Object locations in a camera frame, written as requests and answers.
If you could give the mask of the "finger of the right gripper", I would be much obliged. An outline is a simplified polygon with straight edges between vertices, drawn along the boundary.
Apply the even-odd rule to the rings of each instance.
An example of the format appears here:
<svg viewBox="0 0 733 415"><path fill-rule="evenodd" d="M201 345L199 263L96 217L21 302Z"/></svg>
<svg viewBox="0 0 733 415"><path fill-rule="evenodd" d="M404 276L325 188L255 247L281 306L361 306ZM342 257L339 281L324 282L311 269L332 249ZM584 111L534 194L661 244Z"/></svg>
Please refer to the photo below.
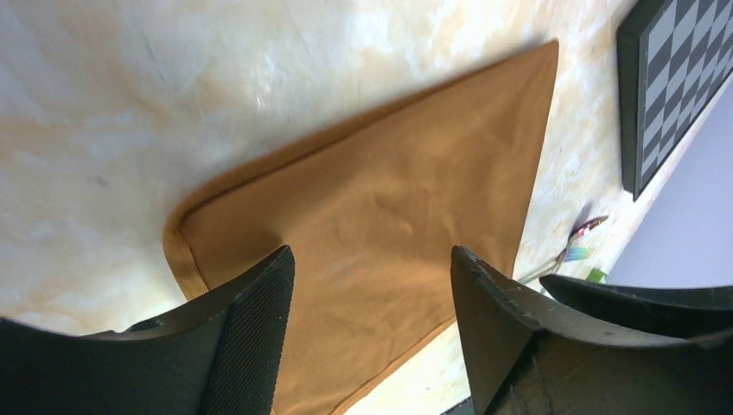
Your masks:
<svg viewBox="0 0 733 415"><path fill-rule="evenodd" d="M732 328L732 288L661 289L600 284L559 275L539 279L557 301L639 331L690 339Z"/></svg>

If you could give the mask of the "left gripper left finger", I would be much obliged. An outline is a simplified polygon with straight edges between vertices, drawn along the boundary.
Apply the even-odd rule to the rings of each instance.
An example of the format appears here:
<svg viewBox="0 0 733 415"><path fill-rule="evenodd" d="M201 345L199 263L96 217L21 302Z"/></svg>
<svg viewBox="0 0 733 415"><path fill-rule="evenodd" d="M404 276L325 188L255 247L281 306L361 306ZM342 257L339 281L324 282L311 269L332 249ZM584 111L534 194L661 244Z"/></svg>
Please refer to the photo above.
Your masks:
<svg viewBox="0 0 733 415"><path fill-rule="evenodd" d="M282 246L235 279L122 332L1 321L4 414L268 414L294 287Z"/></svg>

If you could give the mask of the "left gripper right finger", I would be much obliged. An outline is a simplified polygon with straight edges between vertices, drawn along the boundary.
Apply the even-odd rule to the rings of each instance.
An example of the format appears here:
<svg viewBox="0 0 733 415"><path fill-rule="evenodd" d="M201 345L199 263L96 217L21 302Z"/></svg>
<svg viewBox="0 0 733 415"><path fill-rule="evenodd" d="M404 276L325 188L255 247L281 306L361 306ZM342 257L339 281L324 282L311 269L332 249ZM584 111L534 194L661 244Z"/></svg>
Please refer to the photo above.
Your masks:
<svg viewBox="0 0 733 415"><path fill-rule="evenodd" d="M451 253L457 326L478 414L729 414L732 328L690 339L586 315Z"/></svg>

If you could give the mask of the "brown cloth napkin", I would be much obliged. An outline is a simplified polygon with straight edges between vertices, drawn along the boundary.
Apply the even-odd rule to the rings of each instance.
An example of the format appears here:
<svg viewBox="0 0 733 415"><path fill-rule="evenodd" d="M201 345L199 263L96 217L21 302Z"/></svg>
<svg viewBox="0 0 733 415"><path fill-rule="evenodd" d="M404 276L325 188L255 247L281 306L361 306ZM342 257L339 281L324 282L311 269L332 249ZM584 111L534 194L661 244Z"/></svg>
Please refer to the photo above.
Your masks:
<svg viewBox="0 0 733 415"><path fill-rule="evenodd" d="M513 273L558 58L551 40L324 131L170 215L164 255L189 299L291 248L274 413L344 413L454 322L454 246Z"/></svg>

